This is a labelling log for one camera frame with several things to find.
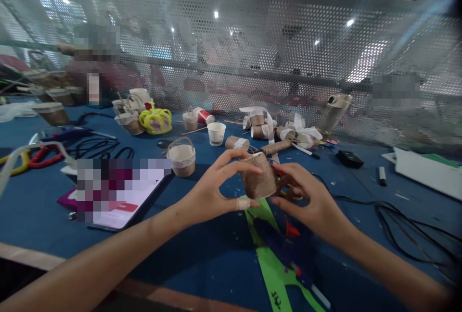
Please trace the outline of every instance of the black marker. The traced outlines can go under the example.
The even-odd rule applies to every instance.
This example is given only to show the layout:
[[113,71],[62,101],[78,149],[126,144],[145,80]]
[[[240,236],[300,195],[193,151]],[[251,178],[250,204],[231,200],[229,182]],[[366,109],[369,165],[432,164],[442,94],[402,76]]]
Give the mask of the black marker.
[[385,176],[385,168],[379,168],[379,185],[386,186],[386,176]]

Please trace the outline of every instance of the person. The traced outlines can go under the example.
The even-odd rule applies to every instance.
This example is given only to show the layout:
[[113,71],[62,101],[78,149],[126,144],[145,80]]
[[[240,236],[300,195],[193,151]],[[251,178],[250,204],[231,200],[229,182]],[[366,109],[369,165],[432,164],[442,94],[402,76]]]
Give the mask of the person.
[[[227,150],[176,204],[65,261],[0,304],[0,312],[91,311],[111,290],[162,244],[187,227],[224,213],[258,207],[247,198],[228,199],[219,187],[238,172],[260,174],[240,150]],[[407,308],[442,311],[450,293],[439,283],[362,234],[342,213],[324,185],[296,163],[273,164],[284,174],[278,185],[293,185],[306,207],[272,197],[270,201],[315,234],[356,260]]]

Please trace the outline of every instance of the green paper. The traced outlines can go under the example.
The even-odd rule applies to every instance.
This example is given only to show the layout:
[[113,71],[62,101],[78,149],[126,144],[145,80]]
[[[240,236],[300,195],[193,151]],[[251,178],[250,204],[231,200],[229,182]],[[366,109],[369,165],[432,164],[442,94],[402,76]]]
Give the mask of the green paper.
[[431,159],[432,161],[436,161],[436,162],[443,163],[445,165],[449,165],[449,166],[451,166],[453,168],[458,168],[459,167],[459,165],[456,162],[447,160],[446,158],[441,157],[440,155],[437,155],[437,154],[434,154],[434,153],[430,153],[430,154],[426,154],[426,155],[422,155],[422,156],[425,157],[425,158]]
[[[270,222],[278,232],[281,232],[266,199],[262,199],[259,202],[260,207],[258,209],[249,209],[249,211],[255,217],[260,217],[261,219]],[[319,305],[314,299],[310,291],[297,281],[294,270],[288,270],[288,273],[284,272],[284,265],[279,261],[273,251],[271,251],[253,227],[253,220],[248,211],[245,212],[245,215],[249,224],[250,234],[252,235],[254,244],[257,247],[256,251],[258,262],[263,274],[263,279],[265,280],[273,312],[292,312],[292,307],[290,305],[290,300],[287,295],[287,291],[285,290],[285,286],[299,287],[308,303],[310,303],[316,312],[325,312],[321,305]]]

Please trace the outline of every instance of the table edge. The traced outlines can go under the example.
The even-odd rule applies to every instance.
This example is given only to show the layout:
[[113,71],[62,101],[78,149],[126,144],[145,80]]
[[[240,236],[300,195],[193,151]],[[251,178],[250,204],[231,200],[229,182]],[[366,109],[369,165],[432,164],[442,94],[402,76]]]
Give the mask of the table edge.
[[[66,261],[65,258],[8,245],[3,242],[0,242],[0,258],[44,271],[50,271]],[[122,282],[114,288],[114,290],[137,298],[162,303],[164,305],[188,311],[255,312],[254,310],[249,310],[237,305],[231,305],[218,300],[204,299],[161,286],[135,281],[131,278],[124,278]]]

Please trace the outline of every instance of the blue table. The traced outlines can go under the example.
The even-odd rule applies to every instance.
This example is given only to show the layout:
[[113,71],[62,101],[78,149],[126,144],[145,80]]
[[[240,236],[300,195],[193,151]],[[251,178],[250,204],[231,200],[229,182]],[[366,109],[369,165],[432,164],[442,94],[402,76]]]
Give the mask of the blue table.
[[[94,111],[88,107],[66,109],[71,119],[77,119],[84,112]],[[113,114],[112,109],[98,110]],[[101,116],[87,118],[85,126],[99,132],[116,136],[119,148],[130,146],[135,149],[135,159],[160,158],[162,149],[158,139],[175,139],[184,128],[174,123],[174,129],[162,136],[146,133],[129,136],[115,121]],[[242,136],[241,126],[226,123],[225,137]],[[14,119],[0,124],[3,133],[2,147],[16,148],[26,144],[31,136],[49,128],[40,117]],[[151,217],[181,199],[200,179],[204,171],[225,150],[212,148],[206,131],[189,135],[196,147],[196,170],[188,178],[171,177],[152,196],[151,207],[140,215],[141,219]],[[251,144],[261,147],[264,141],[251,140]],[[321,160],[315,160],[294,148],[280,152],[281,163],[298,162],[312,173],[317,173],[326,181],[334,194],[345,195],[361,201],[385,200],[399,207],[409,217],[427,222],[445,230],[458,233],[458,215],[462,205],[455,199],[426,188],[394,172],[393,164],[380,157],[389,149],[341,142],[339,149],[354,151],[365,161],[365,165],[353,170],[340,164],[335,158],[335,150],[319,149]],[[73,188],[71,181],[59,170],[64,163],[45,169],[33,169],[12,177],[0,199],[0,242],[25,249],[44,252],[53,256],[70,258],[90,246],[108,238],[111,233],[90,230],[86,225],[70,222],[68,211],[56,203],[56,199]],[[385,166],[389,186],[377,184],[377,167]],[[244,194],[239,176],[225,183],[221,191],[227,197]],[[399,194],[409,200],[399,198]],[[379,224],[373,206],[339,202],[347,217],[366,235],[399,254],[391,246]],[[282,217],[280,210],[274,209],[275,216]],[[392,224],[400,244],[421,257],[396,225]],[[434,234],[443,243],[449,243]],[[317,249],[315,284],[330,300],[336,311],[400,311],[404,310],[383,287],[364,272],[344,254],[315,240]],[[434,259],[447,260],[442,254],[421,241],[421,246]],[[434,279],[447,283],[439,271],[430,264],[410,261]],[[130,277],[141,282],[164,286],[183,293],[206,299],[220,300],[245,308],[270,311],[261,271],[257,262],[254,245],[242,212],[226,214],[222,217],[193,226],[171,239],[159,248]],[[310,311],[297,288],[288,288],[294,311]]]

